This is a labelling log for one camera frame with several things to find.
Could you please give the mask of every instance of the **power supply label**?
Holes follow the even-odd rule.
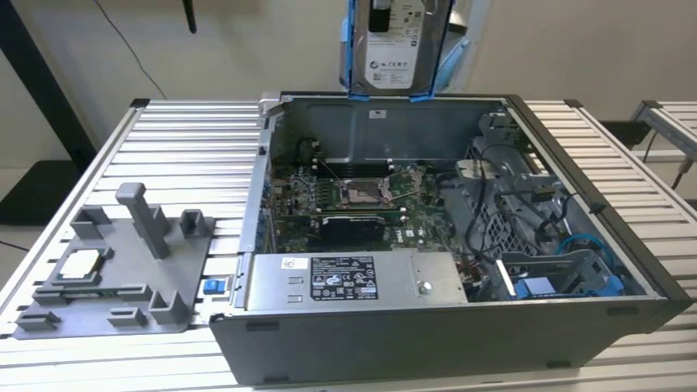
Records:
[[[313,257],[310,260],[316,301],[377,300],[378,277],[372,257]]]

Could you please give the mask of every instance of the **side panel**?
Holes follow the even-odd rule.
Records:
[[[597,214],[599,222],[622,247],[622,251],[627,254],[635,267],[651,283],[658,294],[666,296],[671,300],[670,306],[665,309],[663,316],[655,319],[655,328],[689,307],[691,300],[675,280],[670,277],[669,272],[649,251],[646,245],[637,237],[634,231],[629,228],[629,225],[617,214],[617,211],[605,199],[605,196],[599,193],[591,181],[578,168],[574,160],[570,158],[569,154],[566,154],[566,151],[563,151],[562,146],[558,144],[554,136],[542,125],[542,122],[534,116],[522,99],[518,96],[509,96],[507,101],[510,107],[521,115],[521,120],[523,122],[522,125],[526,126],[545,147],[546,153],[550,155],[551,160],[571,182],[571,185],[574,186],[579,196],[583,198],[583,201],[587,204],[601,203],[605,205],[603,210]]]
[[[233,317],[210,328],[244,385],[579,367],[663,301]]]

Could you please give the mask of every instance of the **power cable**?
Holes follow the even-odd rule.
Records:
[[[138,55],[134,54],[134,50],[130,47],[130,44],[128,43],[128,40],[122,36],[121,30],[118,30],[118,28],[116,27],[116,25],[110,21],[109,15],[106,15],[106,11],[104,10],[104,7],[101,7],[101,4],[98,3],[98,0],[94,0],[94,4],[97,4],[98,10],[101,11],[101,15],[104,15],[104,18],[106,19],[106,22],[109,22],[109,25],[113,28],[113,30],[116,31],[116,34],[118,34],[118,37],[121,37],[122,43],[126,44],[126,48],[130,51],[130,54],[133,55],[134,62],[138,63],[140,71],[142,71],[142,74],[146,76],[148,79],[150,79],[152,85],[154,86],[154,88],[157,88],[157,91],[160,91],[160,95],[162,96],[162,98],[166,99],[166,95],[164,94],[162,89],[160,88],[160,86],[154,82],[154,79],[152,79],[152,76],[148,73],[148,71],[145,71],[145,68],[142,67],[142,63],[140,63]]]

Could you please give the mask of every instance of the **sticker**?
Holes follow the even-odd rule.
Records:
[[[310,276],[310,297],[316,301],[378,299],[372,257],[313,257]]]
[[[281,259],[281,269],[282,270],[306,270],[306,257],[284,257]]]
[[[423,27],[423,3],[401,0],[390,8],[390,28],[368,33],[366,81],[377,88],[410,88]]]
[[[388,118],[386,110],[370,110],[368,112],[368,118]]]

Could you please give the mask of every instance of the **motherboard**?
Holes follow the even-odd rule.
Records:
[[[277,167],[277,251],[459,249],[437,175],[417,163]]]

